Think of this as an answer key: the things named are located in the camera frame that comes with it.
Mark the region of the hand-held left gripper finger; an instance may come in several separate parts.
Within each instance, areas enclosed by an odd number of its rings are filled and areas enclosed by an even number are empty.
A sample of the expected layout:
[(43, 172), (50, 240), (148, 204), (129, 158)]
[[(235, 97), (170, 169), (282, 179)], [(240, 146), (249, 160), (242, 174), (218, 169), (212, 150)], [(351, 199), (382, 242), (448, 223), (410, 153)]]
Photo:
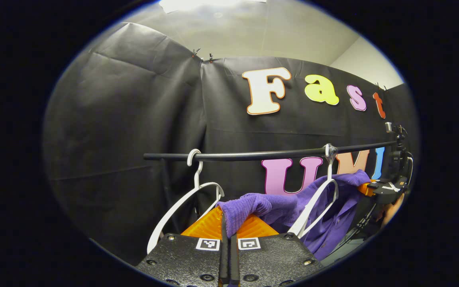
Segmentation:
[(230, 239), (229, 270), (236, 287), (284, 287), (324, 266), (293, 233), (278, 233), (250, 215)]
[(222, 287), (228, 283), (226, 219), (216, 207), (181, 234), (167, 233), (137, 265), (173, 287)]

